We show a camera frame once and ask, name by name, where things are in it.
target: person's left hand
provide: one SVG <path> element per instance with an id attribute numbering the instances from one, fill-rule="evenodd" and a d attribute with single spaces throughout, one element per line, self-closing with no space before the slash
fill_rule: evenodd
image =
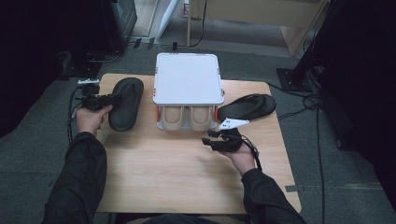
<path id="1" fill-rule="evenodd" d="M 80 133 L 87 132 L 97 135 L 100 125 L 105 121 L 105 114 L 107 114 L 113 105 L 107 105 L 98 111 L 91 111 L 87 108 L 81 108 L 77 111 L 77 126 Z"/>

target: black jacket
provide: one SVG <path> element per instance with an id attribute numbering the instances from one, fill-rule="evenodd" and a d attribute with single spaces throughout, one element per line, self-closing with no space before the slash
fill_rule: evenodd
<path id="1" fill-rule="evenodd" d="M 92 223 L 106 184 L 106 151 L 91 133 L 79 133 L 65 154 L 65 164 L 45 205 L 43 223 Z M 251 221 L 305 223 L 275 180 L 253 169 L 242 176 L 244 205 Z M 147 223 L 213 223 L 197 217 L 154 217 Z"/>

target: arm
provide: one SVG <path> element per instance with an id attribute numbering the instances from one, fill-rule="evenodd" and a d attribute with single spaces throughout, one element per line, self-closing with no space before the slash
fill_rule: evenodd
<path id="1" fill-rule="evenodd" d="M 106 183 L 106 151 L 96 139 L 104 114 L 80 109 L 79 134 L 67 149 L 64 167 L 45 206 L 43 223 L 92 223 Z"/>
<path id="2" fill-rule="evenodd" d="M 220 154 L 230 158 L 242 176 L 244 206 L 253 223 L 305 223 L 275 180 L 255 168 L 253 156 L 245 144 L 236 152 Z"/>

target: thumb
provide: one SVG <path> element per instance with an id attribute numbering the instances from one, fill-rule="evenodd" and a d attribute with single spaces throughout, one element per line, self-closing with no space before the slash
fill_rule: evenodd
<path id="1" fill-rule="evenodd" d="M 107 105 L 105 107 L 103 107 L 102 109 L 98 110 L 98 113 L 102 116 L 104 116 L 105 114 L 107 114 L 108 112 L 110 112 L 110 110 L 113 108 L 113 105 Z"/>

